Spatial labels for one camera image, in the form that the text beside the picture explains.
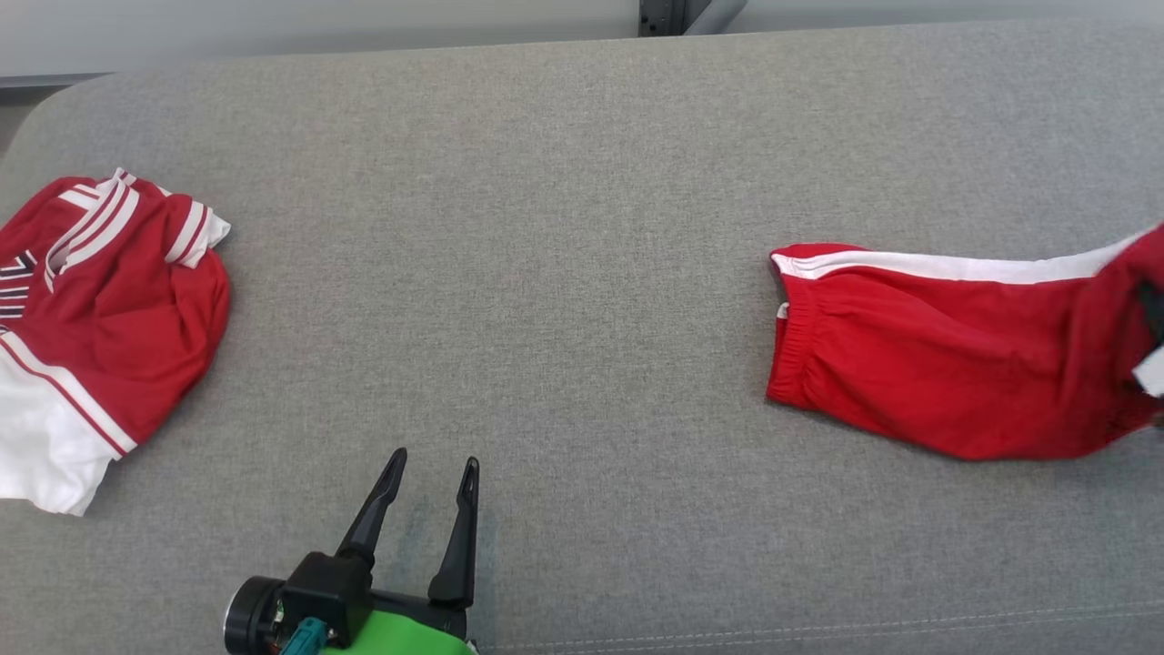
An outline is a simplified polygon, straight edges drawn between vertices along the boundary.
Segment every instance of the stitching line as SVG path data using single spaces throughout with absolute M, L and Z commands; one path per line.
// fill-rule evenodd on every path
M 695 633 L 695 634 L 676 634 L 676 635 L 662 635 L 662 636 L 629 636 L 619 639 L 590 639 L 580 641 L 545 641 L 537 643 L 513 643 L 513 645 L 502 645 L 502 646 L 482 646 L 478 647 L 480 650 L 518 650 L 528 648 L 547 648 L 558 646 L 599 646 L 599 645 L 611 645 L 611 643 L 630 643 L 630 642 L 650 642 L 650 641 L 676 641 L 683 639 L 722 639 L 722 638 L 736 638 L 736 636 L 759 636 L 765 634 L 780 634 L 780 633 L 796 633 L 796 632 L 822 632 L 822 631 L 843 631 L 843 629 L 858 629 L 858 628 L 887 628 L 887 627 L 903 627 L 903 626 L 918 626 L 925 624 L 944 624 L 951 621 L 974 621 L 982 619 L 1002 619 L 1006 617 L 1029 617 L 1032 614 L 1059 614 L 1065 612 L 1107 612 L 1112 610 L 1124 610 L 1130 607 L 1148 607 L 1154 605 L 1164 605 L 1164 599 L 1158 600 L 1142 600 L 1137 603 L 1114 603 L 1110 605 L 1092 605 L 1092 606 L 1079 606 L 1079 607 L 1058 607 L 1052 610 L 1027 610 L 1022 612 L 1003 612 L 1000 614 L 979 614 L 977 617 L 949 617 L 943 619 L 918 619 L 911 621 L 888 621 L 880 624 L 847 624 L 837 626 L 810 626 L 803 628 L 772 628 L 761 631 L 737 631 L 737 632 L 711 632 L 711 633 Z M 1116 617 L 1141 617 L 1148 614 L 1164 614 L 1164 610 L 1147 612 L 1143 614 L 1115 614 L 1113 617 L 1067 617 L 1063 619 L 1044 619 L 1036 621 L 1023 621 L 1023 622 L 1010 622 L 1010 624 L 993 624 L 989 626 L 967 626 L 965 628 L 959 627 L 943 627 L 932 628 L 928 631 L 911 631 L 911 632 L 937 632 L 942 629 L 972 629 L 979 627 L 996 627 L 996 626 L 1021 626 L 1025 624 L 1038 624 L 1038 622 L 1055 622 L 1055 621 L 1078 621 L 1088 619 L 1103 619 L 1103 618 L 1116 618 Z M 840 636 L 878 636 L 880 634 L 911 634 L 911 632 L 890 632 L 890 633 L 874 633 L 870 635 L 837 635 Z M 769 641 L 795 641 L 795 640 L 808 640 L 808 639 L 831 639 L 831 636 L 803 636 L 803 638 L 786 638 L 776 640 L 759 640 L 754 642 L 726 642 L 726 643 L 702 643 L 702 645 L 666 645 L 666 646 L 652 646 L 647 648 L 639 648 L 639 650 L 646 649 L 659 649 L 659 648 L 691 648 L 695 646 L 729 646 L 739 643 L 767 643 Z M 608 650 L 583 650 L 581 653 L 615 653 L 615 652 L 629 652 L 633 650 L 631 648 L 616 648 Z

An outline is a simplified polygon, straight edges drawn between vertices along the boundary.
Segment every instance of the elastic cuff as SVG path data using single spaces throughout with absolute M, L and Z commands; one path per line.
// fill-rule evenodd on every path
M 788 316 L 776 318 L 775 351 L 768 377 L 768 399 L 785 405 L 812 410 L 804 393 L 804 362 L 812 348 L 812 326 L 818 313 L 816 300 L 804 279 L 785 275 L 773 262 L 788 292 Z

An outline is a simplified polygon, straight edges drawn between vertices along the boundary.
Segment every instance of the red garment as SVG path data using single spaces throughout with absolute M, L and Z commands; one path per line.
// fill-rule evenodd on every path
M 226 330 L 228 230 L 121 169 L 58 179 L 0 229 L 0 498 L 80 514 L 162 426 Z
M 774 401 L 966 460 L 1080 457 L 1155 412 L 1136 286 L 1164 289 L 1164 227 L 1030 262 L 835 243 L 772 262 Z

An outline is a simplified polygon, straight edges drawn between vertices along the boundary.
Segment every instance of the gray fabric surface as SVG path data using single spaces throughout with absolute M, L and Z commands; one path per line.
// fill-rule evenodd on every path
M 36 109 L 5 215 L 126 166 L 235 230 L 229 333 L 84 519 L 0 503 L 12 653 L 220 652 L 410 449 L 378 586 L 482 462 L 485 655 L 1144 654 L 1164 441 L 964 464 L 767 404 L 769 249 L 1032 258 L 1164 207 L 1164 30 L 1090 22 L 310 56 Z

